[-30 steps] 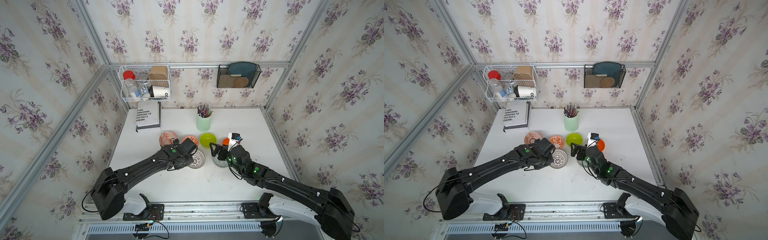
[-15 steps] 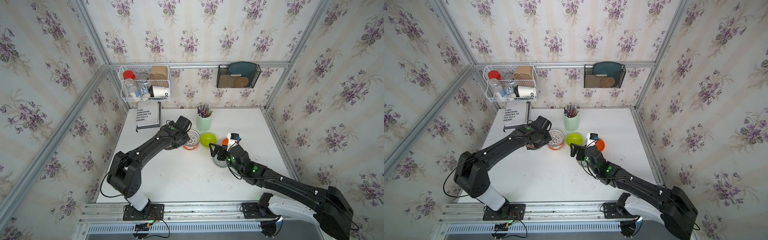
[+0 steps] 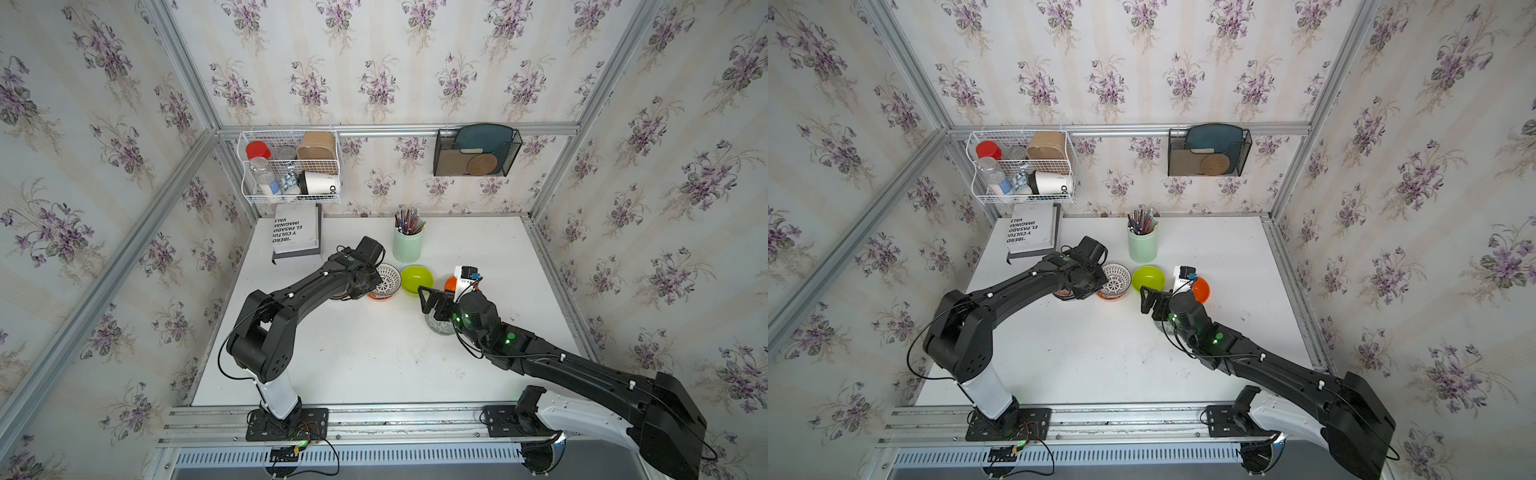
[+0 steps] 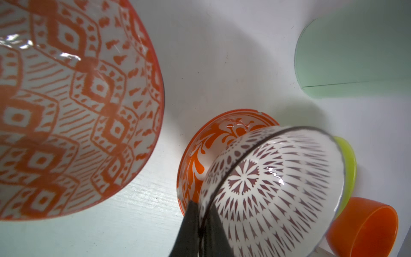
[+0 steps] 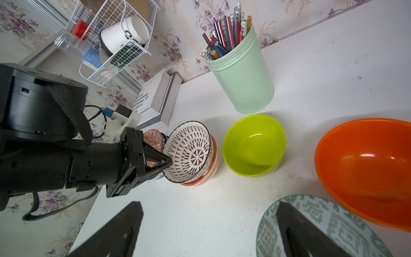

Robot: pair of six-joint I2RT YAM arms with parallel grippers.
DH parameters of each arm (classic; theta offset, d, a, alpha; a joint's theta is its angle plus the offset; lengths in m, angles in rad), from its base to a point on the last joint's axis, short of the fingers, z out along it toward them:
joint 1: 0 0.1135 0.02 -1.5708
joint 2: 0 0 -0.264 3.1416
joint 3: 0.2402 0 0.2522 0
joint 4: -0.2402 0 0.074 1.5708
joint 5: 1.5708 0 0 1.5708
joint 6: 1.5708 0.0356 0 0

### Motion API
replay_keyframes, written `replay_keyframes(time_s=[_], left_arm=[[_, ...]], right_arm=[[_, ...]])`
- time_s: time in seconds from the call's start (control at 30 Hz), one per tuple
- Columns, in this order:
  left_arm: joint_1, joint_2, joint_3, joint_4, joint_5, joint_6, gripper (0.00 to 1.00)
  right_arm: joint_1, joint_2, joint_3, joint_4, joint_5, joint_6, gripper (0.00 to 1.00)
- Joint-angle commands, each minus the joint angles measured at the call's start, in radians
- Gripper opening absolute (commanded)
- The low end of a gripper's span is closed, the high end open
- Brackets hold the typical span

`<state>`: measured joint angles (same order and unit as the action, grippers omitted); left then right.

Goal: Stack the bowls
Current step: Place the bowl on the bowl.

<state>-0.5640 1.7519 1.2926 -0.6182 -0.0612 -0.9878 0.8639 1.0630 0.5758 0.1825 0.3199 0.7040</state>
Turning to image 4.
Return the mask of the black white pattern bowl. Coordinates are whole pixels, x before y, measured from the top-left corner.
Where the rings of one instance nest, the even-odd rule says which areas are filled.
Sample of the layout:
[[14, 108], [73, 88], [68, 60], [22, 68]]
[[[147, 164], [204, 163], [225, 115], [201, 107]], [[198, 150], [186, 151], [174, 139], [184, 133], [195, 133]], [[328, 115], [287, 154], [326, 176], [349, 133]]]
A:
[[344, 185], [344, 157], [327, 132], [311, 126], [248, 132], [207, 171], [200, 235], [215, 209], [236, 257], [307, 257], [336, 217]]

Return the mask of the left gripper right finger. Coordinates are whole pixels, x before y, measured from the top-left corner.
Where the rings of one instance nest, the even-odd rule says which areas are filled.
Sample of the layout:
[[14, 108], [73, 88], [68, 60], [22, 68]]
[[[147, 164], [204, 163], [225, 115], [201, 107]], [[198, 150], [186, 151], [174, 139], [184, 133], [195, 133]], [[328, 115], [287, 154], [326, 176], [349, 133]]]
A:
[[201, 241], [202, 257], [234, 257], [216, 208], [211, 208], [205, 220]]

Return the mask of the orange geometric pattern bowl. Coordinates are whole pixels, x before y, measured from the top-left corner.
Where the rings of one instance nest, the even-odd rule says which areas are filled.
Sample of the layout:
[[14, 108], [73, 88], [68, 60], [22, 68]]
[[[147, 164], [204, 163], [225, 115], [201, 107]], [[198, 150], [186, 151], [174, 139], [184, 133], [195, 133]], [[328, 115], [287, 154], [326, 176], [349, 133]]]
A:
[[56, 218], [129, 184], [164, 83], [130, 1], [1, 2], [1, 220]]

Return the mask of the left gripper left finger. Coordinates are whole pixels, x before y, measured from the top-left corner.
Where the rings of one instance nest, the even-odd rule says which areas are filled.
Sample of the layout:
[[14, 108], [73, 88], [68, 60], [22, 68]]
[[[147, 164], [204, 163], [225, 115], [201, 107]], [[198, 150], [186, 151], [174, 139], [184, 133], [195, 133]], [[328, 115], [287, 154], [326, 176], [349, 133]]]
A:
[[199, 250], [199, 208], [190, 201], [169, 257], [197, 257]]

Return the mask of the orange floral pattern bowl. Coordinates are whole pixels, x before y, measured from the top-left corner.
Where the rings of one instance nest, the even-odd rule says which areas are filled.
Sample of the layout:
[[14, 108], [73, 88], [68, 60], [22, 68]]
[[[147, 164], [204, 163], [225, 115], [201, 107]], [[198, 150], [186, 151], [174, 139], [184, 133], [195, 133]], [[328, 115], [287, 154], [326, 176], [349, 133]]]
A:
[[188, 202], [199, 201], [202, 183], [219, 153], [238, 137], [279, 123], [264, 112], [234, 109], [224, 112], [201, 127], [187, 145], [177, 175], [177, 199], [185, 214]]

